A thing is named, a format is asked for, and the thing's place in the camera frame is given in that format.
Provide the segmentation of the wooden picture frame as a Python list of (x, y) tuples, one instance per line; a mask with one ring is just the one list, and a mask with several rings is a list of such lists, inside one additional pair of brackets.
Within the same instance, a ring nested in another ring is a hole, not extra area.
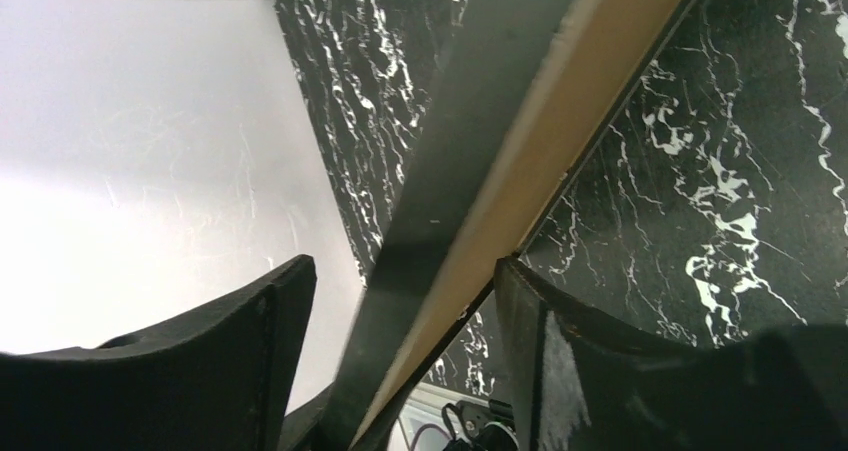
[(318, 450), (382, 442), (683, 0), (274, 0), (364, 292)]

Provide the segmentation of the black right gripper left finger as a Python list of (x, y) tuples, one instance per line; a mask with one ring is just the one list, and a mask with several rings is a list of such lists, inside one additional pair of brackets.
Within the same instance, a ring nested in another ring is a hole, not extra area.
[(92, 348), (1, 358), (5, 450), (273, 450), (312, 310), (314, 260)]

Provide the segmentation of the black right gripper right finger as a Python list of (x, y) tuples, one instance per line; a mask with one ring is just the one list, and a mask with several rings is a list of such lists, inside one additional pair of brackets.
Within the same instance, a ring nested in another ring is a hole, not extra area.
[(513, 257), (493, 276), (522, 450), (843, 450), (847, 329), (716, 349), (642, 331)]

